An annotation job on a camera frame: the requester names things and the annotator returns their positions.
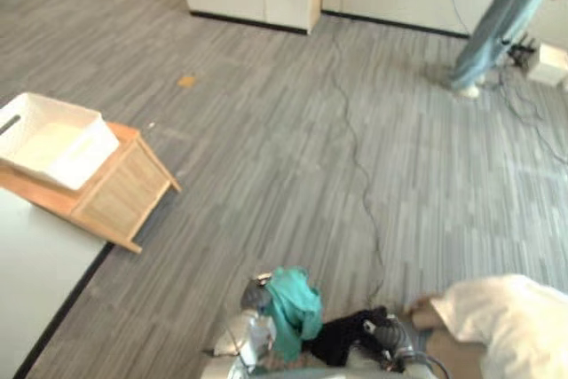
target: white sneaker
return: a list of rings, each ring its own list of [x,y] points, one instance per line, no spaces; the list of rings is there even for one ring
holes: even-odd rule
[[[468,86],[467,88],[461,89],[459,91],[455,91],[455,94],[459,95],[461,97],[469,98],[469,99],[476,99],[476,98],[479,98],[480,92],[481,91],[479,90],[479,88],[475,84],[472,84],[471,86]]]

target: teal cloth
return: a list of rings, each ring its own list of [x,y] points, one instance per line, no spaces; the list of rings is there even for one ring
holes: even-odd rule
[[[321,298],[308,285],[302,268],[278,268],[266,288],[272,295],[266,313],[276,326],[274,350],[284,361],[294,361],[302,350],[302,341],[314,339],[321,330]]]

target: wooden table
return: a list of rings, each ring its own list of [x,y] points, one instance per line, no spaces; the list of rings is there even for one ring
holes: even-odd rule
[[[136,129],[108,127],[120,141],[97,173],[79,191],[32,178],[8,165],[0,167],[0,185],[66,221],[135,253],[132,239],[158,201],[179,183]]]

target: blue jeans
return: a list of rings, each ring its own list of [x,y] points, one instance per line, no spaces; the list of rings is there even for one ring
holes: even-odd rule
[[[454,90],[467,88],[493,67],[523,31],[543,0],[493,0],[450,74]]]

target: white box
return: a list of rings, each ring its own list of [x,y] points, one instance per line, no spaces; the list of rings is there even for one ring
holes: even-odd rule
[[[119,146],[99,112],[34,93],[0,111],[0,159],[78,190]]]
[[[558,86],[568,76],[568,53],[560,48],[541,44],[528,61],[529,80]]]

